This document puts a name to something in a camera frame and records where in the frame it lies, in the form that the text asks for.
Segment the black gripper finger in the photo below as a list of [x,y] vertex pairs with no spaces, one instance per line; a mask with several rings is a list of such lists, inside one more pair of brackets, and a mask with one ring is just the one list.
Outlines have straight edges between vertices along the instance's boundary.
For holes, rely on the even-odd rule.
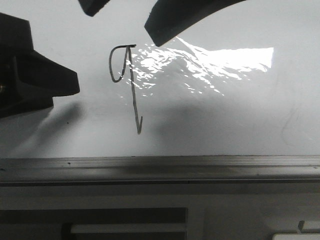
[[83,12],[93,17],[102,9],[110,0],[78,0]]
[[160,47],[195,23],[240,0],[158,0],[151,9],[144,28]]
[[50,108],[80,92],[77,73],[34,50],[29,21],[0,15],[0,116]]

